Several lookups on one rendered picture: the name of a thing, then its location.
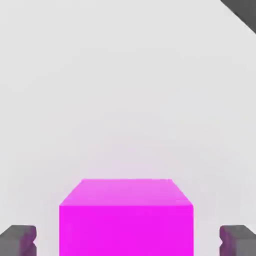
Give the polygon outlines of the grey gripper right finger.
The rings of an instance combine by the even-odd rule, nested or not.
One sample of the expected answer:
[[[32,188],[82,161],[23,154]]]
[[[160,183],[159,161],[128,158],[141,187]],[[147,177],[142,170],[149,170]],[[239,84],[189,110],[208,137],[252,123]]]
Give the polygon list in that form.
[[[222,225],[219,256],[256,256],[256,234],[245,225]]]

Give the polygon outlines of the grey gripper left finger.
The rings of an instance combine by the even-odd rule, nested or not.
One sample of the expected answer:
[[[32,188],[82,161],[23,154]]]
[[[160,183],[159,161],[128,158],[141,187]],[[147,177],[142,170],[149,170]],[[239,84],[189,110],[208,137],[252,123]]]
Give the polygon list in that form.
[[[0,234],[0,256],[37,256],[34,225],[11,225]]]

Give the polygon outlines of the small magenta cube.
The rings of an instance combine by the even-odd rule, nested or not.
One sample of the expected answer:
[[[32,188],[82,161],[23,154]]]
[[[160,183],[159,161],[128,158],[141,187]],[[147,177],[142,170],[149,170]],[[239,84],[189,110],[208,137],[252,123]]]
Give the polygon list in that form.
[[[83,179],[59,205],[59,256],[194,256],[194,207],[170,179]]]

